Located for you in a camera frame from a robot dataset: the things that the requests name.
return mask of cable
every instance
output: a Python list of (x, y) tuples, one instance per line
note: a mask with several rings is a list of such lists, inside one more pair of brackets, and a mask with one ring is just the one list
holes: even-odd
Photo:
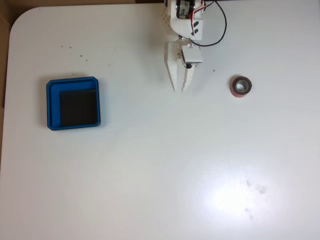
[(220, 38), (219, 41), (217, 41), (217, 42), (215, 42), (215, 43), (212, 43), (212, 44), (207, 44), (207, 45), (202, 45), (202, 44), (196, 43), (196, 42), (192, 41), (191, 38), (189, 38), (189, 40), (190, 40), (193, 44), (195, 44), (195, 45), (197, 45), (197, 46), (199, 46), (199, 47), (211, 47), (211, 46), (213, 46), (213, 45), (216, 45), (216, 44), (220, 43), (220, 42), (222, 41), (222, 39), (224, 39), (224, 37), (225, 37), (226, 31), (227, 31), (227, 17), (226, 17), (226, 14), (225, 14), (224, 10), (222, 9), (222, 7), (220, 6), (220, 4), (219, 4), (216, 0), (213, 1), (211, 4), (213, 4), (214, 2), (218, 5), (218, 7), (220, 8), (220, 10), (221, 10), (221, 12), (222, 12), (222, 14), (223, 14), (223, 16), (224, 16), (224, 22), (225, 22), (224, 32), (223, 32), (223, 35), (222, 35), (222, 37)]
[(204, 6), (201, 6), (199, 7), (198, 9), (196, 10), (193, 10), (190, 14), (190, 19), (191, 19), (191, 28), (192, 28), (192, 33), (193, 33), (193, 37), (194, 37), (194, 41), (197, 42), (197, 38), (196, 38), (196, 33), (195, 33), (195, 27), (194, 27), (194, 20), (195, 20), (195, 14), (201, 10), (205, 10), (207, 7), (209, 7), (210, 5), (212, 5), (213, 3), (215, 2), (212, 1), (212, 3), (208, 4), (208, 5), (204, 5)]

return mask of red tape roll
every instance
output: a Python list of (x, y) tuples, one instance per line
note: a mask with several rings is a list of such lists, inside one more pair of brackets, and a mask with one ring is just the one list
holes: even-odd
[(251, 81), (244, 76), (237, 77), (230, 85), (231, 94), (236, 98), (243, 98), (251, 91), (251, 88)]

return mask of blue plastic container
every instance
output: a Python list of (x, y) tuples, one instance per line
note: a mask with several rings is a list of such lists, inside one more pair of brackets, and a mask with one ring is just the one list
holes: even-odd
[(98, 127), (99, 82), (93, 77), (51, 80), (46, 85), (47, 126), (51, 130)]

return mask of brown background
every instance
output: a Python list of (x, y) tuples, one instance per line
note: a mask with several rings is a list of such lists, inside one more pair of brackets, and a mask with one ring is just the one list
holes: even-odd
[(163, 3), (163, 0), (0, 0), (0, 156), (4, 123), (9, 36), (14, 21), (25, 11), (36, 7), (135, 3)]

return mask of white table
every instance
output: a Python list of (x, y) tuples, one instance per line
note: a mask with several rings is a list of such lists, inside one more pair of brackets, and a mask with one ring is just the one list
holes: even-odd
[[(320, 238), (319, 0), (221, 6), (225, 39), (202, 49), (184, 93), (164, 64), (162, 4), (43, 7), (17, 20), (1, 240)], [(212, 5), (203, 43), (223, 27)], [(237, 75), (253, 83), (244, 98), (229, 90)], [(46, 83), (85, 76), (100, 83), (101, 126), (49, 130)]]

